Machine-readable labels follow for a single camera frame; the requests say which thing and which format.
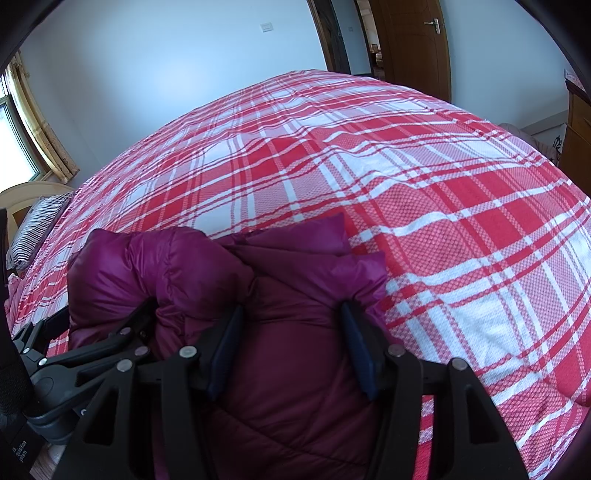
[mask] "window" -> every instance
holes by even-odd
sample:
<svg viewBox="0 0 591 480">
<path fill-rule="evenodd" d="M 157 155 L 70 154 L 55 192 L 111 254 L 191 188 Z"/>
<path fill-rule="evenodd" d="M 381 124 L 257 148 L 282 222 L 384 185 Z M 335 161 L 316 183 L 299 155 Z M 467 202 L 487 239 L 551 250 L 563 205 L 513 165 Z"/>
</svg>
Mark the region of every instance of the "window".
<svg viewBox="0 0 591 480">
<path fill-rule="evenodd" d="M 28 135 L 4 75 L 0 77 L 0 192 L 47 172 L 39 150 Z"/>
</svg>

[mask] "dresser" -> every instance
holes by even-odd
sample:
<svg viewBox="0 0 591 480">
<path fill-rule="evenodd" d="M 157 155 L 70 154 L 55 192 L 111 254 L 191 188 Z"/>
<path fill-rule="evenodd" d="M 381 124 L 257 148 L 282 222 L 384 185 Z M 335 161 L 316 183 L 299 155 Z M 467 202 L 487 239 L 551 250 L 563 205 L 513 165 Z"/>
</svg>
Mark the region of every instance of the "dresser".
<svg viewBox="0 0 591 480">
<path fill-rule="evenodd" d="M 566 80 L 570 94 L 569 122 L 558 167 L 583 192 L 591 196 L 591 100 Z"/>
</svg>

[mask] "red plaid bedspread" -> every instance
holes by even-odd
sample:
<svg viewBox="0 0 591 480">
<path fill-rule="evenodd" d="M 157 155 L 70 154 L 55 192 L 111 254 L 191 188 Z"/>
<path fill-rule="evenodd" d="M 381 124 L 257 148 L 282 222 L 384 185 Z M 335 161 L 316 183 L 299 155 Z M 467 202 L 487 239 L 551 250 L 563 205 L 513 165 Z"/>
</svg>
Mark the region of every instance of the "red plaid bedspread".
<svg viewBox="0 0 591 480">
<path fill-rule="evenodd" d="M 296 72 L 166 125 L 79 189 L 20 323 L 67 303 L 66 262 L 92 229 L 222 236 L 337 212 L 356 252 L 386 252 L 392 332 L 422 358 L 466 358 L 542 478 L 590 403 L 589 198 L 526 143 L 408 88 Z"/>
</svg>

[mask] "beige curtain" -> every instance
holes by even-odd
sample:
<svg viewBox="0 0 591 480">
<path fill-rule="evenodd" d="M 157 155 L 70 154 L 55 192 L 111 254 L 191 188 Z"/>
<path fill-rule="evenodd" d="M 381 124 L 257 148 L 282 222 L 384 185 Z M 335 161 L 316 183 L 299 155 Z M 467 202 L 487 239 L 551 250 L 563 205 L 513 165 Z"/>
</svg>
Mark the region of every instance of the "beige curtain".
<svg viewBox="0 0 591 480">
<path fill-rule="evenodd" d="M 8 89 L 18 113 L 43 159 L 62 183 L 68 183 L 80 168 L 57 139 L 33 98 L 29 88 L 29 74 L 22 65 L 20 52 L 11 60 L 6 70 Z"/>
</svg>

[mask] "purple down jacket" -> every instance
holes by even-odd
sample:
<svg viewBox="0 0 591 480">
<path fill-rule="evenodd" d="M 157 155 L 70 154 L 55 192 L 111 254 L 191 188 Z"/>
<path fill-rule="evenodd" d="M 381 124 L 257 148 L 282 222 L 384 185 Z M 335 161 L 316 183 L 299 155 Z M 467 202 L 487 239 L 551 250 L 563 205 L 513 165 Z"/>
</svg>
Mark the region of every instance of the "purple down jacket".
<svg viewBox="0 0 591 480">
<path fill-rule="evenodd" d="M 383 325 L 385 282 L 384 255 L 353 255 L 342 215 L 215 241 L 190 228 L 95 230 L 70 260 L 70 349 L 155 297 L 150 347 L 166 358 L 241 303 L 226 391 L 203 412 L 220 480 L 362 479 L 380 412 L 359 389 L 336 312 L 355 299 Z M 156 448 L 158 480 L 162 458 Z"/>
</svg>

